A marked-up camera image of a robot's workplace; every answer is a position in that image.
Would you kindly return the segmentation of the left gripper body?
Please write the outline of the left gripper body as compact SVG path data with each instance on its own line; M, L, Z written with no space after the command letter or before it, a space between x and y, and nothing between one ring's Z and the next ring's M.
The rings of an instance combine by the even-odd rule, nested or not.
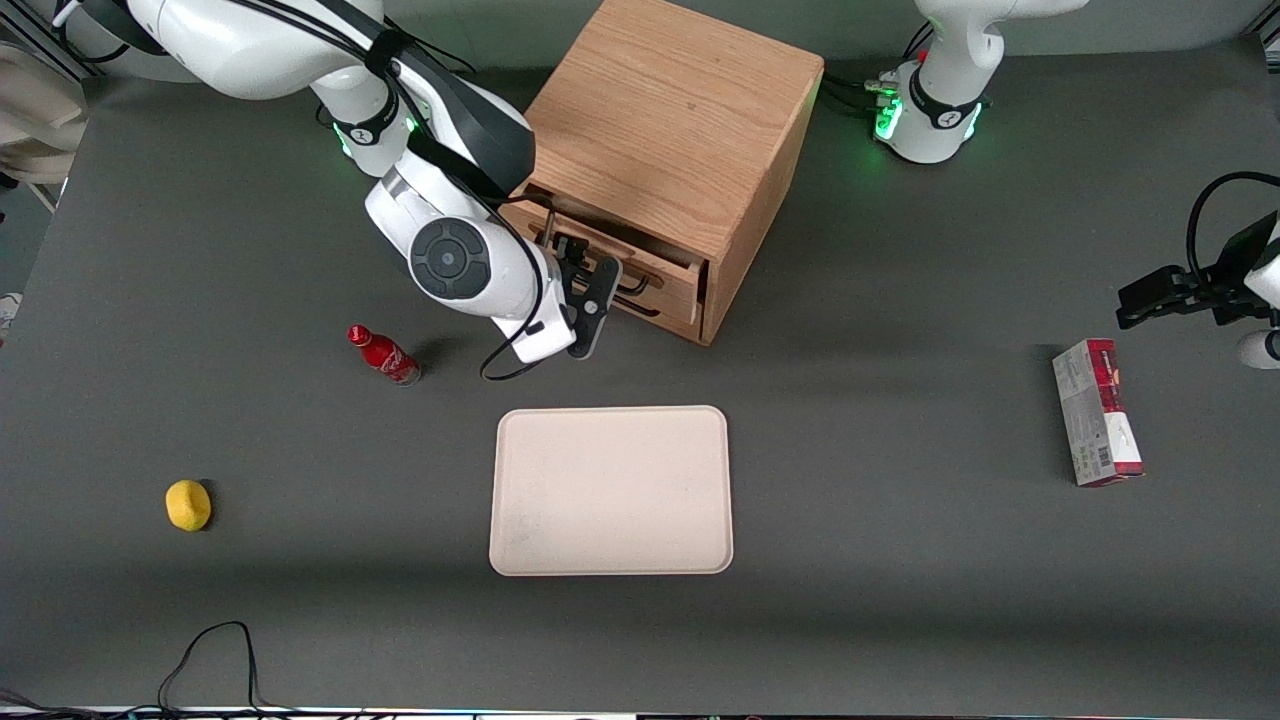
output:
M1268 306L1279 305L1277 213L1236 232L1215 263L1215 279L1231 290L1249 291Z

